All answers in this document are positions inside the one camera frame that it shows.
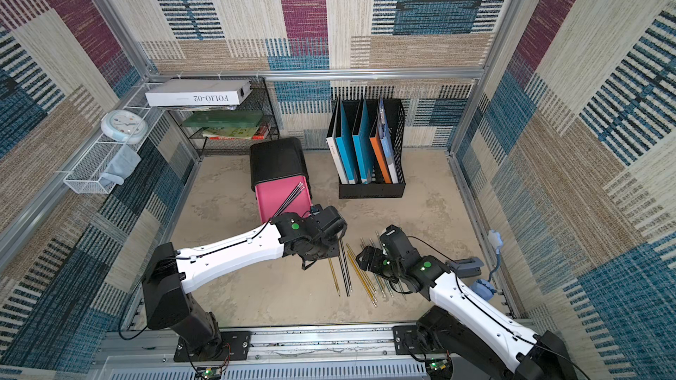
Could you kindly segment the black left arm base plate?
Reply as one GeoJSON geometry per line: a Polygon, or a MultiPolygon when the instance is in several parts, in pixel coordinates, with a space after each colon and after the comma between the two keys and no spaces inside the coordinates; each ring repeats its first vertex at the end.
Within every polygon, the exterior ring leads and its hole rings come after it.
{"type": "Polygon", "coordinates": [[[231,362],[244,361],[248,358],[252,332],[245,330],[221,331],[221,339],[194,347],[179,337],[174,352],[174,362],[231,362]]]}

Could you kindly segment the pink top drawer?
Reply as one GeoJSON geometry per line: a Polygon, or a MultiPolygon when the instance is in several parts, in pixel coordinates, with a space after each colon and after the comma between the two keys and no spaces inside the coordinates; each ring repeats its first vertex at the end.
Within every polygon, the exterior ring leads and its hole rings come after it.
{"type": "Polygon", "coordinates": [[[305,176],[299,175],[290,178],[266,181],[255,186],[255,196],[261,223],[266,223],[272,218],[298,184],[303,185],[303,191],[289,207],[285,209],[285,212],[304,216],[304,214],[312,207],[309,184],[305,176]]]}

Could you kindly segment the black drawer cabinet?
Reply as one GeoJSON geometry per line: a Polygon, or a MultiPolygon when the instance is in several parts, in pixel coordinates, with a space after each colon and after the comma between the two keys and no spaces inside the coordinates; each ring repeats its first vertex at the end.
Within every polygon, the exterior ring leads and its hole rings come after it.
{"type": "Polygon", "coordinates": [[[250,147],[251,189],[269,181],[303,175],[310,181],[305,155],[296,137],[261,142],[250,147]]]}

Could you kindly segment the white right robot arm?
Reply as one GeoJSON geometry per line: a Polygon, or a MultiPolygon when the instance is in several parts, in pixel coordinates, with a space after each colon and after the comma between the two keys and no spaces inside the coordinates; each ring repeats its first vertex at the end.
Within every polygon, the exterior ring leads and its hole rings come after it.
{"type": "Polygon", "coordinates": [[[422,256],[394,225],[356,257],[364,271],[402,283],[432,308],[417,320],[415,351],[446,351],[493,379],[575,379],[576,366],[553,332],[537,334],[508,318],[471,290],[436,254],[422,256]]]}

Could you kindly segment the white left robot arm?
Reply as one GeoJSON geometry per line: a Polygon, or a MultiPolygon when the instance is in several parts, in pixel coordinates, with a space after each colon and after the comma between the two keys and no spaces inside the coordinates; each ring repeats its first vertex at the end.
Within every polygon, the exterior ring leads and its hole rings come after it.
{"type": "Polygon", "coordinates": [[[202,286],[244,267],[299,256],[302,269],[339,255],[348,228],[339,211],[320,205],[306,216],[283,213],[262,226],[219,242],[177,250],[158,246],[141,280],[146,325],[178,334],[190,356],[212,358],[225,349],[215,315],[193,297],[202,286]]]}

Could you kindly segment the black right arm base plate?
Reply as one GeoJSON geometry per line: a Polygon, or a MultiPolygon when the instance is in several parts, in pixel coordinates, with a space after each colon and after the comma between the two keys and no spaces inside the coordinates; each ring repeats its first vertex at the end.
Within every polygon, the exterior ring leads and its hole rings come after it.
{"type": "Polygon", "coordinates": [[[445,355],[429,334],[416,325],[394,325],[392,327],[396,355],[445,355]]]}

